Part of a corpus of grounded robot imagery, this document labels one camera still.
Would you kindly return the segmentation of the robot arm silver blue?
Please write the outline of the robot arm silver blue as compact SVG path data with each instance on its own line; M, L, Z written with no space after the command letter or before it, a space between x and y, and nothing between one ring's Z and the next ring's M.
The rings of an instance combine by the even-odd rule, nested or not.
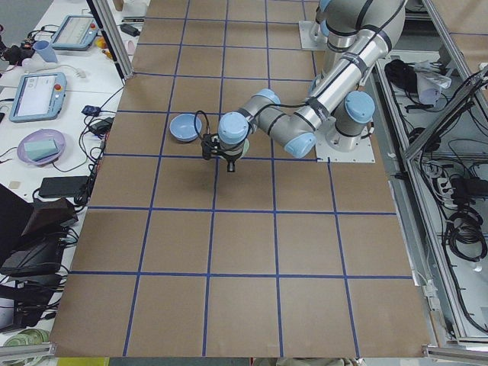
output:
M329 7L331 0L319 0L319 4L316 9L315 22L317 25L317 36L321 38L329 37L329 28L326 25L326 11Z
M262 89L241 108L220 118L217 132L202 139L202 156L220 156L226 160L228 172L234 172L249 135L262 130L300 159L315 146L317 130L332 117L341 139L359 138L370 118L347 99L399 40L405 6L404 1L319 2L313 36L326 40L326 50L322 71L306 99L287 114L279 97Z

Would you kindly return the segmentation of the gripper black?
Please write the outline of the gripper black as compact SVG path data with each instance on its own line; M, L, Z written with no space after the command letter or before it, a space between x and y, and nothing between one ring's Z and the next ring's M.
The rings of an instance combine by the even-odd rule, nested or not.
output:
M239 160L244 154L244 147L238 146L236 149L226 150L219 149L217 155L226 160L228 172L236 171L236 161Z

